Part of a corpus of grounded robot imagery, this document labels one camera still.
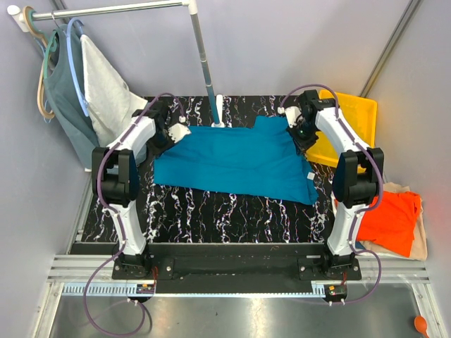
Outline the blue t-shirt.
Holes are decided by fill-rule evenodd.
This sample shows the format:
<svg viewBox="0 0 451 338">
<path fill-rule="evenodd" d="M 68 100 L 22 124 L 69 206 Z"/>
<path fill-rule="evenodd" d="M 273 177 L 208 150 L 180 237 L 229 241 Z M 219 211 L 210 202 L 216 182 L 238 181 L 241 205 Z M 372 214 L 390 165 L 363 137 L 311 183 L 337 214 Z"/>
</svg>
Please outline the blue t-shirt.
<svg viewBox="0 0 451 338">
<path fill-rule="evenodd" d="M 287 128 L 286 118 L 266 116 L 251 128 L 192 126 L 154 161 L 154 182 L 311 206 L 318 199 L 313 170 Z"/>
</svg>

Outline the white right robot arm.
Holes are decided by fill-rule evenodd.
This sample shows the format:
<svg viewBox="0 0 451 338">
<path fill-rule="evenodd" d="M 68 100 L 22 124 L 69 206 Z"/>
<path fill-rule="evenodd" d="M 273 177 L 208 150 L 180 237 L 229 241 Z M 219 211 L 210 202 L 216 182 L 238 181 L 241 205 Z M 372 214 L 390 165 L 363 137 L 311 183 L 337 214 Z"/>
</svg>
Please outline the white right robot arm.
<svg viewBox="0 0 451 338">
<path fill-rule="evenodd" d="M 382 202 L 384 154 L 372 148 L 346 121 L 336 93 L 322 84 L 302 85 L 290 94 L 302 91 L 298 105 L 289 108 L 281 103 L 278 112 L 288 120 L 287 132 L 297 149 L 306 153 L 322 132 L 332 144 L 339 160 L 333 179 L 333 195 L 338 202 L 335 222 L 327 240 L 330 255 L 320 261 L 320 271 L 335 279 L 345 271 L 340 256 L 355 252 L 356 231 L 363 215 Z"/>
</svg>

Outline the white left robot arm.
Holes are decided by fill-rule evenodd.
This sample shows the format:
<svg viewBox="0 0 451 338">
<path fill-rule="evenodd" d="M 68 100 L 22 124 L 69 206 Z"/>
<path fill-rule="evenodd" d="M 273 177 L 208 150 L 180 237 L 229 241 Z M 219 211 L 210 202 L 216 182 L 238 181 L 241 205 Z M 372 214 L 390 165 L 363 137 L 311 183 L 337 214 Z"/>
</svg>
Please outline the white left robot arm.
<svg viewBox="0 0 451 338">
<path fill-rule="evenodd" d="M 110 143 L 92 152 L 92 191 L 110 215 L 118 234 L 118 253 L 132 257 L 127 269 L 138 279 L 152 271 L 144 257 L 146 239 L 141 231 L 136 200 L 140 190 L 137 156 L 140 151 L 159 156 L 174 147 L 188 131 L 170 119 L 171 109 L 160 100 L 133 112 L 125 129 Z"/>
</svg>

